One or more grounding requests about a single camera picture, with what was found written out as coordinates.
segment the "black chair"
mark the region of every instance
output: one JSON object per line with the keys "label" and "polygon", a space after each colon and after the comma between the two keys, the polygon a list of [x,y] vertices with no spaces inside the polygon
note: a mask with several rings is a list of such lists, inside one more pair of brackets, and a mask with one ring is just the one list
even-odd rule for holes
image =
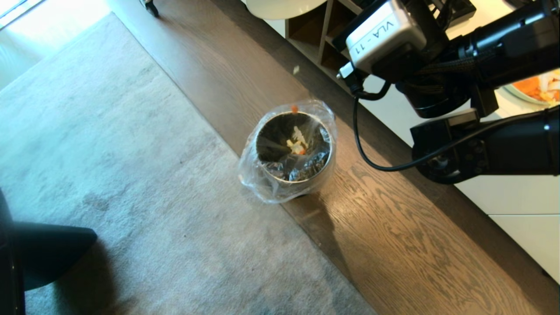
{"label": "black chair", "polygon": [[60,278],[96,240],[92,229],[14,223],[0,189],[0,314],[25,314],[24,291]]}

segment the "plastic bag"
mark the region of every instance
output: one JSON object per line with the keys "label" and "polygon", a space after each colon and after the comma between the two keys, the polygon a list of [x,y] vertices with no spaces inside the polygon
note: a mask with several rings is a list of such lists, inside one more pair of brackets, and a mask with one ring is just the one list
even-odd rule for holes
{"label": "plastic bag", "polygon": [[320,100],[268,112],[247,139],[238,166],[241,183],[266,203],[317,191],[334,171],[334,120]]}

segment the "gray carpet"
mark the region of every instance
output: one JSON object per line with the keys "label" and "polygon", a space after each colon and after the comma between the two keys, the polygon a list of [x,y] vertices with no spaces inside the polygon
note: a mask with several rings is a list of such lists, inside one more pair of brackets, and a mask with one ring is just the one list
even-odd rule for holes
{"label": "gray carpet", "polygon": [[14,219],[98,243],[28,314],[374,314],[110,15],[0,92]]}

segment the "chair wheel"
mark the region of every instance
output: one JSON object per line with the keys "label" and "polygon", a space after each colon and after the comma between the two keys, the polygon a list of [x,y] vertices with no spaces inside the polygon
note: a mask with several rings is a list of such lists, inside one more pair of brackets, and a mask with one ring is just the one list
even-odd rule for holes
{"label": "chair wheel", "polygon": [[160,13],[158,12],[156,6],[153,5],[153,1],[146,2],[146,11],[148,11],[154,17],[160,16]]}

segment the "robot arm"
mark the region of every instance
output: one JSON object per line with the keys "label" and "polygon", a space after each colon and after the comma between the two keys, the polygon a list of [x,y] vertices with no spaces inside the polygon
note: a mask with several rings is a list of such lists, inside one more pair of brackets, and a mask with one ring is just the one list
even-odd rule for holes
{"label": "robot arm", "polygon": [[[533,2],[449,40],[454,4],[447,0],[433,18],[424,0],[378,0],[334,40],[352,58],[339,77],[356,97],[354,115],[358,99],[380,99],[395,84],[420,117],[434,118],[411,128],[414,162],[378,166],[356,135],[362,157],[385,171],[416,166],[446,184],[481,174],[558,175],[558,107],[480,122],[498,108],[494,89],[560,66],[558,0]],[[385,79],[384,88],[364,92],[360,72]],[[441,117],[469,99],[471,110]]]}

